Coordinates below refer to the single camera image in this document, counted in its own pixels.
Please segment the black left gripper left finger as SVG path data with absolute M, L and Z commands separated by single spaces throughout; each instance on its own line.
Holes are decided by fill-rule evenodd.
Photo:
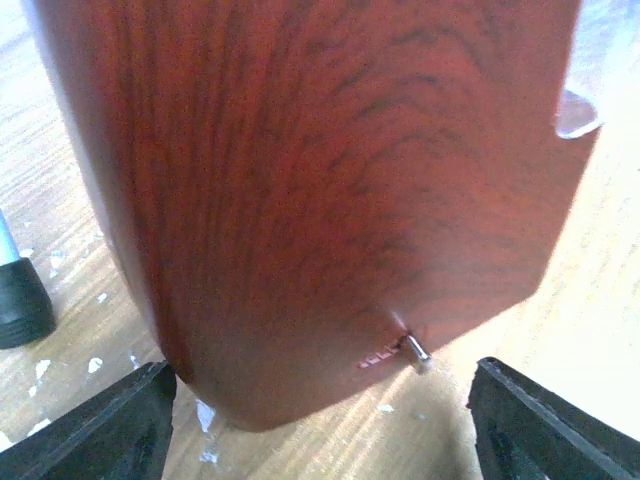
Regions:
M 1 453 L 3 479 L 160 479 L 177 382 L 149 362 Z

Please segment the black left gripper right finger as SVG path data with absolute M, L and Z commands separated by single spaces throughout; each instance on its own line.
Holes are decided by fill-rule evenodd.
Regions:
M 467 407 L 485 479 L 637 479 L 639 442 L 494 357 Z

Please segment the light blue music stand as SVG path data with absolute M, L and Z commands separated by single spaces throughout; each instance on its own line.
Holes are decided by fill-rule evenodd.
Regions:
M 1 215 L 1 349 L 46 338 L 56 329 L 51 299 L 31 260 L 22 257 Z

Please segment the clear plastic metronome cover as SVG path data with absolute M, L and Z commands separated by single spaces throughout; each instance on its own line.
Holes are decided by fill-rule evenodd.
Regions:
M 602 124 L 596 107 L 584 96 L 564 89 L 555 116 L 555 132 L 573 140 L 598 129 Z

